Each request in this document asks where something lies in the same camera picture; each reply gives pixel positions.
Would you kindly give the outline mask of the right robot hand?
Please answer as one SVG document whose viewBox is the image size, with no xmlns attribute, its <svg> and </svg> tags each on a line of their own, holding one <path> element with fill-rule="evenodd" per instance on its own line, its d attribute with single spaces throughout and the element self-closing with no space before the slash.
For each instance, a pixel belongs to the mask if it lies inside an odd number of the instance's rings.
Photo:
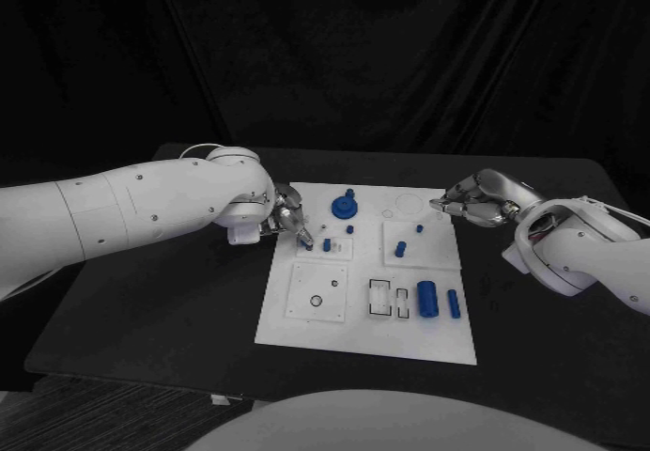
<svg viewBox="0 0 650 451">
<path fill-rule="evenodd" d="M 432 199 L 429 206 L 475 226 L 491 228 L 520 223 L 545 202 L 527 184 L 494 169 L 483 169 L 461 180 L 441 198 Z"/>
</svg>

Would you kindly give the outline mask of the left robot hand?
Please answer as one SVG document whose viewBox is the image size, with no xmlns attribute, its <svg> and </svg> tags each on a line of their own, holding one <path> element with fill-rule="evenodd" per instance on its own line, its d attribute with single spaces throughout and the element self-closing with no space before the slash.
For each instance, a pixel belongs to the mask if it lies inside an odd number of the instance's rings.
<svg viewBox="0 0 650 451">
<path fill-rule="evenodd" d="M 258 229 L 261 236 L 278 235 L 284 232 L 292 233 L 298 245 L 308 251 L 313 250 L 314 239 L 305 228 L 302 216 L 302 197 L 287 184 L 275 184 L 275 204 Z"/>
</svg>

